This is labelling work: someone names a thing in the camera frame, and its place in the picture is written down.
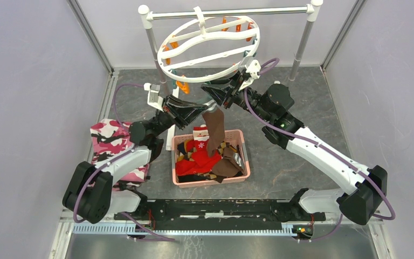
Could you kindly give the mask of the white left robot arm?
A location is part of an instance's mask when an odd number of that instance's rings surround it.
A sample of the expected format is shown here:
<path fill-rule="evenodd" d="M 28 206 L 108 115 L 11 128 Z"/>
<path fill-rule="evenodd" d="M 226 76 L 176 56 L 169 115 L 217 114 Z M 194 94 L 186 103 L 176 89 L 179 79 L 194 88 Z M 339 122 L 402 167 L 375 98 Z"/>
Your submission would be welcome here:
<path fill-rule="evenodd" d="M 73 212 L 74 222 L 95 224 L 107 214 L 120 212 L 127 212 L 135 220 L 143 219 L 148 212 L 147 204 L 131 191 L 114 192 L 113 186 L 161 154 L 164 144 L 159 138 L 161 133 L 172 126 L 183 129 L 215 107 L 211 98 L 190 102 L 173 95 L 148 97 L 147 104 L 155 108 L 156 113 L 149 120 L 130 125 L 130 148 L 98 165 L 86 161 L 77 165 L 62 199 L 63 206 Z"/>

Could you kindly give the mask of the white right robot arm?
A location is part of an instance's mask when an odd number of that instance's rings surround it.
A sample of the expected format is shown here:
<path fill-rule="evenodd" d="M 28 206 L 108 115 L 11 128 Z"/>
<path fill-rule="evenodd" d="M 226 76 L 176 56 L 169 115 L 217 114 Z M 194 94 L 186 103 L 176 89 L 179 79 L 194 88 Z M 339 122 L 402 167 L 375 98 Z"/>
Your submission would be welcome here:
<path fill-rule="evenodd" d="M 275 82 L 260 94 L 242 87 L 238 79 L 220 79 L 201 88 L 218 105 L 229 108 L 236 104 L 251 113 L 264 124 L 261 130 L 269 142 L 305 159 L 338 185 L 337 189 L 303 191 L 290 205 L 294 219 L 304 220 L 311 213 L 340 213 L 365 225 L 372 217 L 389 221 L 396 218 L 387 199 L 387 171 L 347 157 L 291 115 L 294 100 L 287 86 Z"/>

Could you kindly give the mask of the brown striped-cuff sock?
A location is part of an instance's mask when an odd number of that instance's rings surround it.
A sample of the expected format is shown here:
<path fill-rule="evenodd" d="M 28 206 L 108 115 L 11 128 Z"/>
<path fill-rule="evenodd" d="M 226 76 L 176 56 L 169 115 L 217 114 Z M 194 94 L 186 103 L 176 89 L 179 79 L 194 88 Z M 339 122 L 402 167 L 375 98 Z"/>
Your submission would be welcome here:
<path fill-rule="evenodd" d="M 216 154 L 218 146 L 225 139 L 224 113 L 217 104 L 214 104 L 202 114 L 202 117 L 209 134 L 206 151 L 208 157 L 211 158 Z"/>

